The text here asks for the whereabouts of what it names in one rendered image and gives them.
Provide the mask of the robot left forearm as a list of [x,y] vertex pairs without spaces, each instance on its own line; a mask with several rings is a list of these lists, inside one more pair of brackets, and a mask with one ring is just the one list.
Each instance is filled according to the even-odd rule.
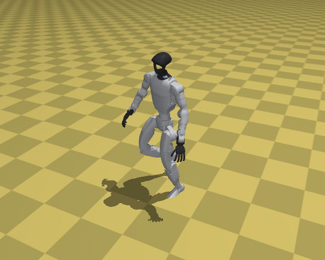
[[184,136],[185,136],[185,129],[186,125],[189,120],[189,115],[186,110],[181,112],[181,119],[178,121],[178,130],[177,130],[177,136],[178,136],[178,142],[184,142]]

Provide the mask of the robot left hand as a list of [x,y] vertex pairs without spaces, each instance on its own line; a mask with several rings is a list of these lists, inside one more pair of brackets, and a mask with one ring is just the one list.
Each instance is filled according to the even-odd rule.
[[[179,162],[179,159],[180,159],[180,162],[182,161],[182,159],[183,159],[183,161],[185,161],[185,148],[183,146],[185,144],[185,138],[184,138],[184,142],[178,142],[178,137],[177,137],[176,144],[177,144],[177,146],[175,147],[175,150],[172,152],[171,157],[173,156],[174,153],[176,153],[174,161],[176,161],[177,156],[178,156],[177,162]],[[180,154],[181,154],[181,158],[180,158]]]

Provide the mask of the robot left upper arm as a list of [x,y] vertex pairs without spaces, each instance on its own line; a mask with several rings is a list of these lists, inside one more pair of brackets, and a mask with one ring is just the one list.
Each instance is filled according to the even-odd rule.
[[171,93],[175,96],[177,104],[180,107],[180,110],[178,110],[177,112],[177,116],[181,118],[182,111],[187,111],[189,114],[185,96],[184,96],[184,87],[175,81],[170,84],[170,87],[171,87]]

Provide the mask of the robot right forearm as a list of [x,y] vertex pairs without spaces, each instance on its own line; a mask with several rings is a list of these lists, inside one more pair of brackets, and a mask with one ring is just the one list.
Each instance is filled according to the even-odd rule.
[[[140,88],[141,89],[141,88]],[[139,89],[139,90],[140,90]],[[139,92],[139,90],[138,90],[138,92]],[[128,111],[130,111],[130,109],[133,109],[134,110],[134,113],[135,113],[135,111],[136,111],[136,109],[139,107],[139,105],[140,105],[140,102],[143,100],[143,97],[141,97],[140,95],[138,95],[138,92],[137,92],[137,94],[136,94],[136,96],[135,96],[135,99],[133,100],[133,102],[132,102],[132,104],[131,104],[131,106],[130,106],[130,108],[129,108],[129,110]],[[134,114],[133,113],[133,114]]]

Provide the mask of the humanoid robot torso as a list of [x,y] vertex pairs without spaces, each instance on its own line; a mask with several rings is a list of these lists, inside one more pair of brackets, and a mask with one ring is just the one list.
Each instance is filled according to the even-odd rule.
[[150,89],[152,95],[152,101],[156,110],[158,110],[159,115],[156,116],[157,127],[164,132],[166,126],[172,126],[173,119],[170,117],[170,111],[175,109],[177,104],[175,96],[171,93],[170,84],[172,82],[177,82],[176,79],[172,77],[163,76],[167,78],[165,80],[159,80],[157,78],[157,73],[153,73],[149,78]]

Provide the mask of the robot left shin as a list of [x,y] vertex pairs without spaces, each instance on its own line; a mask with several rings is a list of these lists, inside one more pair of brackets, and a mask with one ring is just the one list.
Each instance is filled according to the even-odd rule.
[[181,188],[180,181],[179,181],[179,170],[177,168],[176,163],[171,163],[170,170],[165,170],[169,180],[172,182],[172,184],[177,188],[178,190]]

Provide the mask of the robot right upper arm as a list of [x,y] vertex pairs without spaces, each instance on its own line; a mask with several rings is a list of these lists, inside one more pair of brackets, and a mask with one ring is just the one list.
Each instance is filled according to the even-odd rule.
[[145,97],[148,94],[147,89],[150,87],[150,77],[151,75],[155,73],[154,71],[148,72],[144,75],[144,79],[142,82],[142,87],[138,92],[138,95],[140,95],[141,97]]

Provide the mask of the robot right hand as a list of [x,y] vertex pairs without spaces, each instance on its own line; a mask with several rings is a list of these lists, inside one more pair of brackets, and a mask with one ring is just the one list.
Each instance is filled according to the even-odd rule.
[[[129,110],[129,109],[128,109]],[[126,125],[126,120],[127,118],[132,115],[134,113],[134,110],[133,109],[130,109],[130,111],[127,110],[127,113],[125,114],[125,116],[123,117],[123,121],[122,121],[122,126],[125,128],[125,125]]]

